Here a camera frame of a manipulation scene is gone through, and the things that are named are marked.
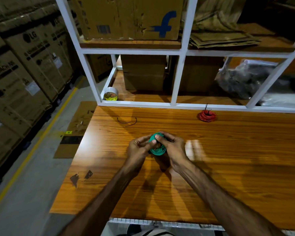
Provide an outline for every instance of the hand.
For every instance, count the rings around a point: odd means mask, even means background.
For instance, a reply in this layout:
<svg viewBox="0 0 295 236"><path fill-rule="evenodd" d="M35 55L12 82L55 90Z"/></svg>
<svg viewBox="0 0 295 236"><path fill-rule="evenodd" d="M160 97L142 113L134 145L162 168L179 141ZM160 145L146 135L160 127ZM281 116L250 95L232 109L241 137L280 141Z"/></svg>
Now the hand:
<svg viewBox="0 0 295 236"><path fill-rule="evenodd" d="M185 151L185 141L168 132L160 131L160 133L162 133L166 139L160 135L156 135L155 138L166 147L170 164L174 171L178 172L180 167L185 164L186 161L189 161Z"/></svg>
<svg viewBox="0 0 295 236"><path fill-rule="evenodd" d="M133 139L129 142L127 149L128 158L124 164L126 172L139 174L142 165L144 163L145 157L149 155L149 150L151 150L156 145L156 140L149 142L151 135Z"/></svg>

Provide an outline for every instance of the red wire coil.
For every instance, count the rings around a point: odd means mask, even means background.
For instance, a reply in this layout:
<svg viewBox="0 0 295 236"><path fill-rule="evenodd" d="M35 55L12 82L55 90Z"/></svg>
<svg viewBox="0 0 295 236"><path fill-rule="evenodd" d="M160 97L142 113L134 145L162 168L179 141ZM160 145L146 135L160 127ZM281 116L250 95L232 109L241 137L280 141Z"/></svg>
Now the red wire coil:
<svg viewBox="0 0 295 236"><path fill-rule="evenodd" d="M212 122L216 119L216 113L209 110L202 110L198 113L197 118L203 122Z"/></svg>

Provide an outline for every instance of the green wire coil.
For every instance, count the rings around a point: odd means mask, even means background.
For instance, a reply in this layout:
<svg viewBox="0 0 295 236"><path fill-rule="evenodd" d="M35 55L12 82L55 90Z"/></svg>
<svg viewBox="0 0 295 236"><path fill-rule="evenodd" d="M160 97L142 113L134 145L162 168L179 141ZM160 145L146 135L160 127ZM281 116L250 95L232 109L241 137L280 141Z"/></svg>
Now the green wire coil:
<svg viewBox="0 0 295 236"><path fill-rule="evenodd" d="M155 139L155 135L160 135L161 137L164 137L163 134L161 134L160 132L157 132L151 136L149 142L151 142ZM160 148L151 149L150 152L156 156L161 156L166 152L166 147L163 144L161 144Z"/></svg>

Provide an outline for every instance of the tape roll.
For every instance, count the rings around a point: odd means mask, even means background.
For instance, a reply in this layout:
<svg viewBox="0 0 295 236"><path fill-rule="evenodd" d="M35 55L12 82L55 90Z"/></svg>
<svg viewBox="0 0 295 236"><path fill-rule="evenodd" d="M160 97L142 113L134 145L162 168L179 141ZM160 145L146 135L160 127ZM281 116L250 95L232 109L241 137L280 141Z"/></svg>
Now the tape roll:
<svg viewBox="0 0 295 236"><path fill-rule="evenodd" d="M108 87L104 92L104 99L109 101L117 101L118 99L118 90L114 87Z"/></svg>

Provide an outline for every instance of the person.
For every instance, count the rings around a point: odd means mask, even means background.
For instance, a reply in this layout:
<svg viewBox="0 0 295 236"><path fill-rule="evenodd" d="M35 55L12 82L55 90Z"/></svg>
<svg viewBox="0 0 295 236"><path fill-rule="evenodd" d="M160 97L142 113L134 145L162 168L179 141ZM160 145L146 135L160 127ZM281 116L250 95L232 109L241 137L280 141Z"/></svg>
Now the person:
<svg viewBox="0 0 295 236"><path fill-rule="evenodd" d="M229 235L284 235L274 224L232 197L208 174L194 165L186 156L182 138L167 132L161 131L161 133L165 138L159 135L155 138L166 147L166 154L169 156L173 170L180 174L208 205ZM157 148L157 141L149 142L150 137L151 135L148 135L129 143L124 165L85 209L62 230L60 236L101 235L122 193L130 181L138 175L145 157L149 155L149 150Z"/></svg>

